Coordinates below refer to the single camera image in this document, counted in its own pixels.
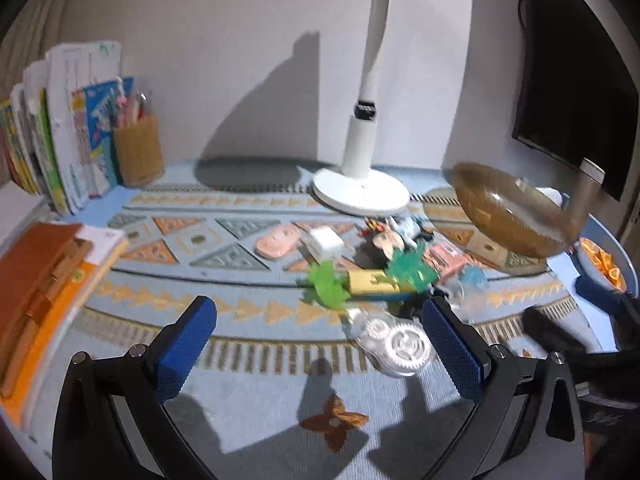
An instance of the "wooden pen holder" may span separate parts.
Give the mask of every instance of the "wooden pen holder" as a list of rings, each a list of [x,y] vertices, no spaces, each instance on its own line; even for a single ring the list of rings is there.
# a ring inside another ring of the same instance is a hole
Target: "wooden pen holder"
[[[115,128],[113,140],[124,186],[144,186],[164,174],[155,115],[131,126]]]

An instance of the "white cube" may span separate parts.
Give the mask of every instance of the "white cube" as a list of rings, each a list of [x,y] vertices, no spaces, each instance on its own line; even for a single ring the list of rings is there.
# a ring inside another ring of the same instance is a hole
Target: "white cube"
[[[344,242],[333,229],[324,226],[309,231],[306,248],[316,261],[322,262],[340,256]]]

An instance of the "gear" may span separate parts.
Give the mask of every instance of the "gear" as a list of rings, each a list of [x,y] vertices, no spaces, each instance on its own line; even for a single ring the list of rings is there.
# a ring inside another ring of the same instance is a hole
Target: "gear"
[[[385,358],[405,370],[419,370],[433,354],[433,346],[424,331],[412,323],[399,323],[385,339]]]
[[[384,339],[389,336],[391,328],[384,319],[380,319],[379,317],[377,317],[367,321],[367,325],[364,331],[369,337],[372,337],[373,339]]]

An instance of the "television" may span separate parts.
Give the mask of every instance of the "television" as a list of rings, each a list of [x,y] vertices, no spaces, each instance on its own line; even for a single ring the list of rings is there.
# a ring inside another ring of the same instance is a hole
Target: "television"
[[[584,0],[523,0],[525,60],[513,137],[574,168],[605,171],[620,200],[636,143],[638,90]]]

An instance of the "lamp base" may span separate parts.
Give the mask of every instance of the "lamp base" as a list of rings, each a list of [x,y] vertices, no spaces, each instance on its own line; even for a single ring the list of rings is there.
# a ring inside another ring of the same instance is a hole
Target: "lamp base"
[[[340,173],[340,168],[325,168],[314,175],[314,191],[338,211],[358,216],[389,216],[409,203],[404,184],[376,170],[365,178],[351,178]]]

